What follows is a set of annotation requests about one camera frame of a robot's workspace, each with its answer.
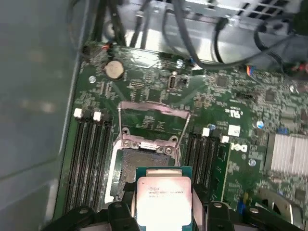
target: screw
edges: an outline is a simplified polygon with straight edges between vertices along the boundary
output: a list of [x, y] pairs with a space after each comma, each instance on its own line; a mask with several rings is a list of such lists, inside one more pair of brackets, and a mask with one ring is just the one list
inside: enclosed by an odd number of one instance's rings
[[122, 205], [121, 204], [115, 204], [115, 208], [121, 208]]
[[254, 166], [256, 166], [257, 162], [256, 162], [255, 159], [250, 159], [250, 160], [248, 160], [248, 164], [249, 164], [250, 167], [254, 167]]
[[126, 148], [129, 148], [130, 147], [130, 141], [124, 141], [123, 143], [123, 146], [126, 147]]
[[172, 149], [171, 149], [171, 148], [166, 148], [166, 149], [165, 149], [165, 153], [166, 153], [167, 155], [171, 154], [171, 153], [172, 153]]
[[159, 6], [154, 6], [154, 12], [155, 12], [155, 13], [159, 13], [159, 10], [160, 10], [160, 9], [159, 9]]
[[215, 206], [216, 208], [222, 208], [222, 204], [220, 204], [220, 203], [214, 203], [214, 206]]
[[290, 91], [291, 91], [292, 93], [297, 93], [297, 94], [299, 93], [298, 90], [296, 89], [296, 87], [293, 86], [293, 85], [290, 86]]
[[182, 59], [177, 60], [177, 68], [182, 68], [184, 65], [184, 61]]
[[257, 210], [256, 208], [250, 208], [249, 211], [255, 214], [259, 213], [259, 210]]
[[90, 76], [89, 77], [89, 82], [90, 83], [95, 83], [96, 82], [96, 77], [95, 76]]
[[82, 209], [82, 210], [79, 211], [80, 214], [84, 214], [84, 213], [87, 213], [87, 212], [88, 212], [87, 209]]
[[143, 18], [143, 11], [137, 11], [136, 16], [139, 18]]

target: white sticker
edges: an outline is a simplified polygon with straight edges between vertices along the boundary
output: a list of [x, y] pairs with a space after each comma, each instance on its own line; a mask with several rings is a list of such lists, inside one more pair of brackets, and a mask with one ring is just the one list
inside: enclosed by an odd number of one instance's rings
[[243, 115], [242, 111], [234, 110], [234, 109], [225, 109], [226, 113], [229, 113], [232, 118], [240, 119]]
[[229, 125], [228, 135], [239, 137], [241, 132], [241, 126]]
[[243, 153], [246, 153], [248, 149], [248, 146], [243, 144], [240, 145], [239, 143], [235, 144], [235, 143], [231, 143], [231, 150], [236, 150], [236, 151], [241, 151]]

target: heatsink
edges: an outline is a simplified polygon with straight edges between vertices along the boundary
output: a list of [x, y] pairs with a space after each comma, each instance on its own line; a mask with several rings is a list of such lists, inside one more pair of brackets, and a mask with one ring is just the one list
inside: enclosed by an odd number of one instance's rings
[[264, 169], [285, 175], [308, 176], [308, 138], [271, 134]]

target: green circuit board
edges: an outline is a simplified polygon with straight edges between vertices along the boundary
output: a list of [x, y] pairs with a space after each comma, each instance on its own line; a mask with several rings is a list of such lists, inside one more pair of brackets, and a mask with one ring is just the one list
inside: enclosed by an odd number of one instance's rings
[[[100, 46], [101, 44], [90, 44], [90, 47], [96, 50]], [[75, 108], [80, 108], [83, 111], [102, 112], [105, 116], [104, 120], [108, 121], [108, 126], [105, 124], [99, 128], [97, 125], [92, 125], [89, 128], [92, 130], [89, 143], [96, 142], [94, 138], [91, 138], [95, 136], [95, 133], [103, 134], [108, 129], [109, 135], [102, 135], [100, 138], [105, 139], [104, 158], [96, 157], [95, 160], [91, 160], [85, 154], [81, 160], [74, 160], [76, 153], [74, 145], [78, 139], [84, 138], [77, 134], [80, 130], [79, 122], [72, 115], [55, 218], [70, 208], [69, 206], [65, 209], [67, 200], [75, 202], [80, 200], [78, 203], [81, 205], [87, 203], [85, 199], [87, 194], [89, 198], [97, 196], [96, 210], [103, 208], [112, 149], [119, 135], [117, 107], [122, 101], [159, 103], [191, 113], [192, 117], [180, 144], [181, 165], [185, 164], [192, 133], [198, 133], [203, 128], [215, 125], [211, 135], [220, 138], [229, 137], [229, 142], [221, 146], [221, 156], [214, 163], [213, 175], [216, 181], [213, 180], [211, 183], [216, 186], [210, 192], [211, 200], [228, 202], [233, 209], [236, 209], [240, 197], [243, 197], [245, 193], [251, 196], [257, 187], [264, 184], [267, 188], [281, 190], [290, 199], [294, 199], [294, 184], [307, 191], [306, 180], [290, 177], [284, 180], [283, 184], [271, 183], [269, 173], [263, 169], [270, 133], [276, 133], [280, 128], [287, 133], [305, 134], [307, 132], [303, 112], [308, 109], [308, 95], [297, 94], [290, 90], [290, 86], [279, 84], [283, 81], [280, 73], [254, 71], [254, 79], [264, 83], [259, 84], [247, 75], [245, 69], [201, 70], [189, 61], [184, 60], [181, 64], [179, 62], [181, 58], [176, 55], [114, 47], [112, 56], [113, 60], [118, 60], [123, 64], [125, 70], [121, 79], [117, 81], [110, 79], [104, 71], [103, 66], [110, 59], [110, 54], [106, 51], [101, 51], [91, 60], [81, 63], [73, 111]], [[169, 85], [172, 75], [175, 76], [175, 84], [171, 88]], [[89, 77], [95, 77], [95, 81], [89, 81]], [[179, 137], [185, 124], [185, 119], [163, 115], [157, 111], [127, 110], [122, 112], [121, 120], [122, 127], [128, 128], [130, 133], [150, 140], [168, 140], [172, 136]], [[257, 127], [258, 121], [264, 123], [262, 129]], [[91, 144], [89, 147], [84, 153], [94, 153]], [[100, 149], [102, 150], [102, 147], [97, 145], [97, 150]], [[114, 186], [122, 177], [122, 159], [123, 154], [119, 151], [113, 175], [113, 192], [116, 191]], [[94, 170], [93, 173], [97, 176], [98, 171], [101, 172], [100, 179], [94, 177], [95, 181], [101, 184], [99, 190], [97, 186], [92, 184], [89, 186], [87, 183], [90, 177], [88, 170], [74, 172], [75, 177], [71, 177], [74, 161], [79, 165], [84, 164], [87, 169], [87, 166], [95, 165], [96, 160], [103, 165], [102, 169]], [[80, 174], [83, 174], [84, 182], [78, 181]], [[83, 189], [80, 189], [81, 199], [74, 198], [78, 196], [73, 193], [78, 190], [78, 186], [75, 187], [77, 184], [85, 185]], [[69, 187], [72, 187], [71, 194], [68, 193]], [[307, 215], [306, 203], [307, 200], [304, 200], [299, 204]]]

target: gray case wall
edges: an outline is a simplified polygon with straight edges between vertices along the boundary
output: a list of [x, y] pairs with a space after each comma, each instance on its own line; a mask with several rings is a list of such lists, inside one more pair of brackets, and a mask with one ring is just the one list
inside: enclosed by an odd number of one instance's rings
[[[52, 218], [76, 52], [66, 0], [0, 7], [0, 230], [35, 231]], [[85, 1], [75, 9], [81, 28]]]

